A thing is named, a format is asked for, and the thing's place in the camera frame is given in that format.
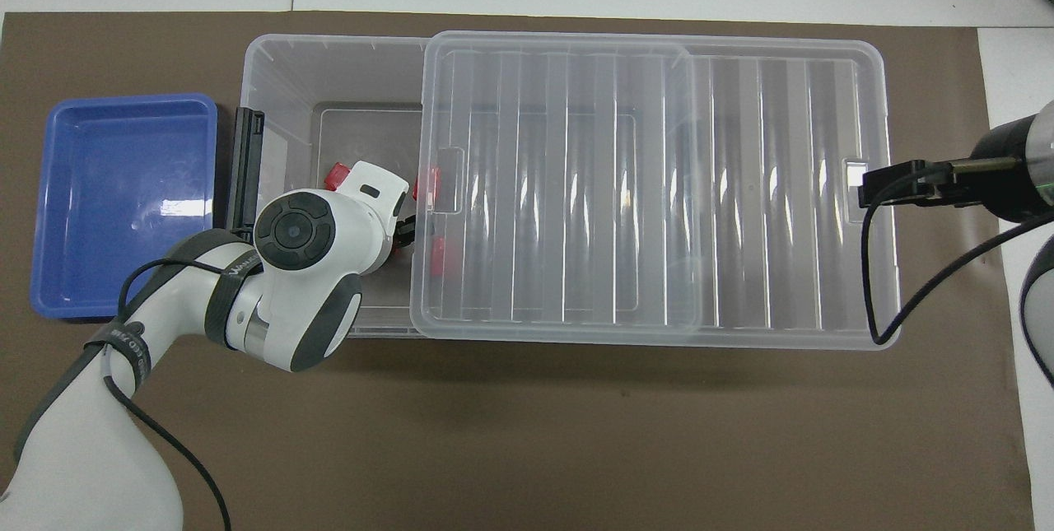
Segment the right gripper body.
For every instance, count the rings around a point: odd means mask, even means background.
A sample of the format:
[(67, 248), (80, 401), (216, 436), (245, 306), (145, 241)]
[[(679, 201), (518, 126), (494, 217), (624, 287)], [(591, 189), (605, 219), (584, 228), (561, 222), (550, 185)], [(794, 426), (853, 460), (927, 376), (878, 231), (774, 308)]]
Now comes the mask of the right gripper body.
[(967, 175), (965, 199), (954, 206), (985, 208), (1013, 223), (1038, 218), (1053, 206), (1053, 103), (1016, 121), (993, 127), (972, 149), (971, 160), (1012, 157), (1016, 164)]

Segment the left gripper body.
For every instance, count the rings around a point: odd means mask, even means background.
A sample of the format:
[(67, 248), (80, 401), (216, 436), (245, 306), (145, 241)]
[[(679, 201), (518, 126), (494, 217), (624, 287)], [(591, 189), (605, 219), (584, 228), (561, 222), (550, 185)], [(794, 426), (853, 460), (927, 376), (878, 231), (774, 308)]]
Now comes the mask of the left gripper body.
[(380, 234), (392, 245), (410, 183), (390, 170), (357, 161), (345, 179), (345, 193), (368, 208), (371, 218), (379, 224)]

